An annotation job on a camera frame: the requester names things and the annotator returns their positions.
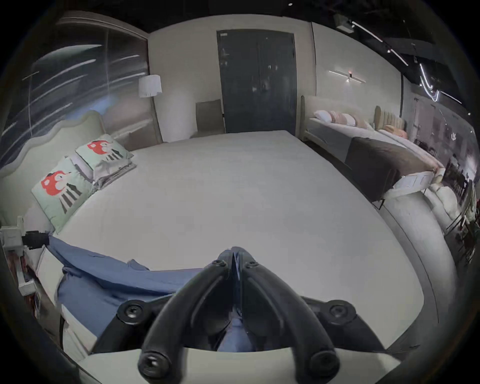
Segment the screw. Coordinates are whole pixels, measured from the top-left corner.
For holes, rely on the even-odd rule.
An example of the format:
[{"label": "screw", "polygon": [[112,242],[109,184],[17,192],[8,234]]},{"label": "screw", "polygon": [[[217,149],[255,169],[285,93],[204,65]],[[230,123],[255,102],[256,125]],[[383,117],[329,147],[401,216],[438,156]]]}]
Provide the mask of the screw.
[{"label": "screw", "polygon": [[125,314],[131,319],[135,319],[142,314],[143,310],[140,305],[132,304],[127,307]]},{"label": "screw", "polygon": [[339,319],[347,315],[347,309],[343,305],[334,305],[330,308],[330,313]]},{"label": "screw", "polygon": [[258,263],[256,261],[249,261],[245,263],[245,268],[255,268],[258,266]]},{"label": "screw", "polygon": [[218,267],[224,267],[227,265],[227,263],[224,260],[213,260],[212,264]]},{"label": "screw", "polygon": [[312,355],[309,368],[313,377],[335,376],[340,368],[340,361],[335,352],[321,351]]},{"label": "screw", "polygon": [[158,352],[147,352],[142,355],[138,363],[138,370],[142,375],[152,379],[161,379],[170,370],[170,361]]}]

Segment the dark gray door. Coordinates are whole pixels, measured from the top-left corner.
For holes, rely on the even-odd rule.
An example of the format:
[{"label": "dark gray door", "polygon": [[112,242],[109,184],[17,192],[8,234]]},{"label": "dark gray door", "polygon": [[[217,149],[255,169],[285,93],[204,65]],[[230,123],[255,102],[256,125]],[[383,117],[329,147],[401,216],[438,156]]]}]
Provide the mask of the dark gray door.
[{"label": "dark gray door", "polygon": [[297,67],[293,34],[217,32],[225,129],[295,134]]}]

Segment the tufted headboard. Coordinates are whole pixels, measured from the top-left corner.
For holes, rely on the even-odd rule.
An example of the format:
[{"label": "tufted headboard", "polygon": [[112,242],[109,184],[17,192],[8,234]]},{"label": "tufted headboard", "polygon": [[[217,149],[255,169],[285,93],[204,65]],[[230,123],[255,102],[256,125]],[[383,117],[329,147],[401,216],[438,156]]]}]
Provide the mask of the tufted headboard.
[{"label": "tufted headboard", "polygon": [[88,111],[76,121],[62,120],[44,136],[33,137],[17,158],[0,169],[0,217],[6,225],[16,225],[35,201],[33,186],[52,170],[64,156],[104,134],[102,118]]},{"label": "tufted headboard", "polygon": [[369,121],[365,118],[364,113],[356,106],[318,96],[302,96],[300,101],[300,138],[303,137],[306,122],[308,119],[315,117],[314,112],[318,110],[336,111],[356,115],[359,118]]},{"label": "tufted headboard", "polygon": [[373,123],[376,131],[382,129],[385,125],[393,125],[402,131],[405,130],[405,120],[395,116],[392,112],[383,111],[378,105],[375,107]]}]

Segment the mint green pillow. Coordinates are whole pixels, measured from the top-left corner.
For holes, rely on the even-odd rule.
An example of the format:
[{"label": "mint green pillow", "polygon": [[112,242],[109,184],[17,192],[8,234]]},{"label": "mint green pillow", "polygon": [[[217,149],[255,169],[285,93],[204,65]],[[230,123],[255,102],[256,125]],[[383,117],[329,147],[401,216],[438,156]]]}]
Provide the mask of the mint green pillow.
[{"label": "mint green pillow", "polygon": [[57,233],[91,193],[92,184],[77,171],[68,157],[32,188],[33,196]]},{"label": "mint green pillow", "polygon": [[102,160],[114,161],[129,159],[133,156],[108,134],[101,135],[98,139],[78,147],[75,151],[91,169],[95,169]]}]

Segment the ceiling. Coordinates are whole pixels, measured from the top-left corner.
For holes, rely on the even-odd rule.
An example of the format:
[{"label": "ceiling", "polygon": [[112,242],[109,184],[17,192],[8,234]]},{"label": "ceiling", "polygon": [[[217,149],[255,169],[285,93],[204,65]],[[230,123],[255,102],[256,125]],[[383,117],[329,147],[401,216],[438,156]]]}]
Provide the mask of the ceiling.
[{"label": "ceiling", "polygon": [[[410,82],[419,83],[418,63],[423,63],[436,88],[463,101],[442,53],[403,0],[66,0],[65,8],[110,16],[148,33],[190,19],[235,13],[292,17],[335,28],[334,15],[339,13],[382,38],[384,43],[359,28],[349,34],[383,56]],[[408,66],[387,53],[389,47]]]}]

